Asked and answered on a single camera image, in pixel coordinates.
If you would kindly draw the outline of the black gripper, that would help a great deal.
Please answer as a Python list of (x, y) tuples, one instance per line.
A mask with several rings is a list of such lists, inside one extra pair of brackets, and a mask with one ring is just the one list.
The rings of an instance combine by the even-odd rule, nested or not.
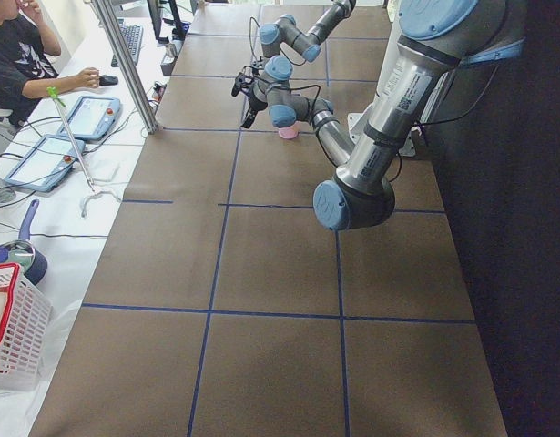
[(255, 66), (244, 66), (234, 79), (231, 95), (237, 97), (239, 94), (244, 94), (249, 104), (241, 128), (251, 128), (258, 113), (267, 108), (266, 97), (259, 88), (259, 79), (259, 70)]

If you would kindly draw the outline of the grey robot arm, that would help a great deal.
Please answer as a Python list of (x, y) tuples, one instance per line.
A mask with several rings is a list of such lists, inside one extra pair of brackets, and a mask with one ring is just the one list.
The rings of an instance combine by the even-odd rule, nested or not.
[(387, 220), (395, 196), (385, 174), (418, 122), (439, 79), (461, 66), (518, 56), (524, 42), (524, 1), (403, 1), (393, 24), (382, 75), (361, 129), (349, 134), (320, 97), (298, 95), (290, 85), (291, 47), (311, 62), (330, 32), (349, 18), (355, 4), (336, 1), (308, 31), (284, 15), (259, 30), (262, 55), (236, 76), (233, 95), (244, 94), (250, 127), (266, 111), (274, 127), (308, 123), (335, 167), (316, 187), (317, 220), (331, 230), (368, 228)]
[(259, 38), (263, 58), (278, 56), (284, 44), (304, 61), (313, 62), (321, 52), (321, 44), (341, 21), (351, 16), (355, 6), (355, 1), (333, 1), (331, 7), (306, 32), (298, 28), (295, 17), (289, 14), (262, 25)]

